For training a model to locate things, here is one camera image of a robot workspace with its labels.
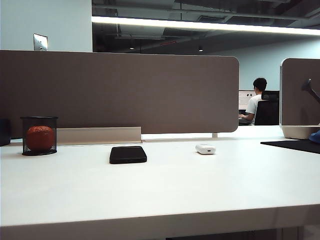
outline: ceiling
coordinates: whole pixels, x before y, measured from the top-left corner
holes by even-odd
[[[92,15],[320,30],[320,0],[92,0]],[[192,55],[314,38],[105,23],[92,36],[94,52]]]

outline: black chair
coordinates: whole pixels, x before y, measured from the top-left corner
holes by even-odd
[[[263,91],[255,113],[254,125],[279,125],[280,91]]]

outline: office desk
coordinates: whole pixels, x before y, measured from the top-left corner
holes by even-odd
[[[146,163],[116,165],[110,144],[44,156],[3,146],[1,237],[157,239],[320,224],[320,155],[260,144],[280,139],[279,126],[240,126],[217,139],[146,140]],[[199,143],[216,154],[198,154]]]

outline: black mouse pad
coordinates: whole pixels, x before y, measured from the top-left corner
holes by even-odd
[[[262,141],[261,144],[320,154],[320,144],[310,141],[308,139],[285,140],[285,141]]]

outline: man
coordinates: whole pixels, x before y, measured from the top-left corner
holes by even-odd
[[[248,107],[246,108],[245,112],[248,113],[248,115],[239,114],[239,118],[246,119],[248,121],[252,121],[252,123],[255,123],[255,115],[258,107],[258,102],[262,101],[261,94],[267,87],[267,81],[263,77],[259,77],[253,82],[254,92],[256,96],[253,96],[248,103]]]

